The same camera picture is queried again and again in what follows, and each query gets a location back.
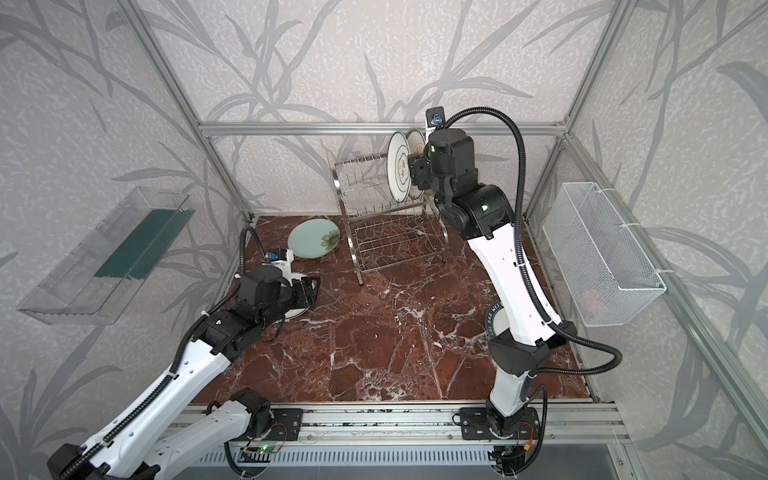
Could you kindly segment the small orange sun plate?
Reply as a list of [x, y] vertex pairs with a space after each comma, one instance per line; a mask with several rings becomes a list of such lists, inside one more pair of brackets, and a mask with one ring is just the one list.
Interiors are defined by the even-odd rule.
[[291, 287], [294, 297], [285, 314], [287, 320], [302, 315], [314, 304], [314, 281], [310, 277], [292, 274]]

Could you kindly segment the large orange sun plate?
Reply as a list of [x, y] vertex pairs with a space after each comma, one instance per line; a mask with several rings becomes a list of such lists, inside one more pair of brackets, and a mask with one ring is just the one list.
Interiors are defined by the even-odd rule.
[[411, 167], [415, 158], [421, 155], [424, 151], [425, 136], [417, 129], [412, 129], [406, 134], [406, 141], [408, 143], [409, 154], [407, 157], [408, 174], [410, 180], [410, 187], [408, 190], [408, 200], [416, 201], [423, 197], [424, 192], [419, 189], [417, 182], [413, 178], [411, 173]]

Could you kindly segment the white plate green emblem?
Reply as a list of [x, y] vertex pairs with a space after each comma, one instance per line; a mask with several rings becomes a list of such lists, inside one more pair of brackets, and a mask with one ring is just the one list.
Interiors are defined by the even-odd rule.
[[398, 203], [406, 200], [411, 188], [409, 155], [406, 136], [401, 132], [394, 133], [387, 150], [387, 182], [392, 198]]

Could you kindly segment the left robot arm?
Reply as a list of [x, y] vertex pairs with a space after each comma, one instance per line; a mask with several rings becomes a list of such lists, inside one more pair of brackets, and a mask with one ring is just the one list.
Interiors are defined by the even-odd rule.
[[271, 403], [250, 388], [203, 419], [165, 437], [167, 427], [220, 373], [281, 327], [290, 312], [312, 308], [316, 276], [266, 264], [242, 273], [238, 286], [183, 336], [170, 366], [109, 425], [82, 445], [66, 443], [47, 462], [55, 479], [170, 479], [214, 447], [273, 430]]

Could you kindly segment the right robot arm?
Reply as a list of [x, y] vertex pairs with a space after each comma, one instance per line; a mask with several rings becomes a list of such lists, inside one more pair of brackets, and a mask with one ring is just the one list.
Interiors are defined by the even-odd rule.
[[496, 377], [487, 408], [504, 426], [523, 409], [536, 369], [558, 342], [551, 326], [562, 320], [529, 265], [506, 194], [479, 180], [473, 139], [461, 129], [431, 129], [408, 166], [413, 184], [431, 190], [443, 221], [479, 258], [501, 302], [488, 343]]

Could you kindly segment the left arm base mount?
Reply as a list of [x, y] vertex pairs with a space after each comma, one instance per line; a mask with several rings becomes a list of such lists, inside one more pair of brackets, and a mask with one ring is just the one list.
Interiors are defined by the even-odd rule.
[[246, 430], [232, 441], [297, 441], [304, 411], [300, 408], [277, 408], [263, 411], [250, 419]]

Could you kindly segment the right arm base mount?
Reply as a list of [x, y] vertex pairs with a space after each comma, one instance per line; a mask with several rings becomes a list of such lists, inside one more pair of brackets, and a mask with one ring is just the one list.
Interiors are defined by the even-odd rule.
[[541, 435], [542, 422], [538, 411], [523, 406], [505, 417], [492, 406], [463, 407], [451, 418], [461, 429], [463, 440], [522, 440], [532, 443]]

